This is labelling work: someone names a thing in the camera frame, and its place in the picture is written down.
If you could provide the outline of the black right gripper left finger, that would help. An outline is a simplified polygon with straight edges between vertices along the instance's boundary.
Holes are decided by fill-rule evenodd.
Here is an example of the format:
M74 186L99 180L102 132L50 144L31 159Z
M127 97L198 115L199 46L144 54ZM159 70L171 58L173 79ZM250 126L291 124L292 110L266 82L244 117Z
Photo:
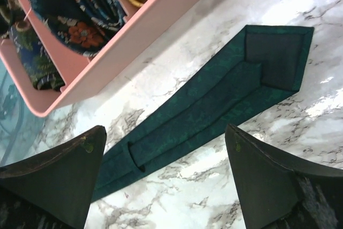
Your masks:
M106 140L97 125L1 167L1 228L84 228Z

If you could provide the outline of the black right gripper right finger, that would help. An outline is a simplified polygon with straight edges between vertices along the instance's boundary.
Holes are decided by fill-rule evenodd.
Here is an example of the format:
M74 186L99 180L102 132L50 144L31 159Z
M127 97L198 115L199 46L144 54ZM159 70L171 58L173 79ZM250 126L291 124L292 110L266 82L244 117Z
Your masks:
M342 228L342 170L264 143L235 125L225 142L246 228Z

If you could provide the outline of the dark green necktie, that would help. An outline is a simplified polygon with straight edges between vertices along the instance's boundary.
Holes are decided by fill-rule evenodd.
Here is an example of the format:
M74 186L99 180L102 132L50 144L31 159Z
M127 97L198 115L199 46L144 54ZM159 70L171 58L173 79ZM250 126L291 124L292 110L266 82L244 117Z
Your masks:
M244 26L103 157L97 201L169 165L300 90L313 27Z

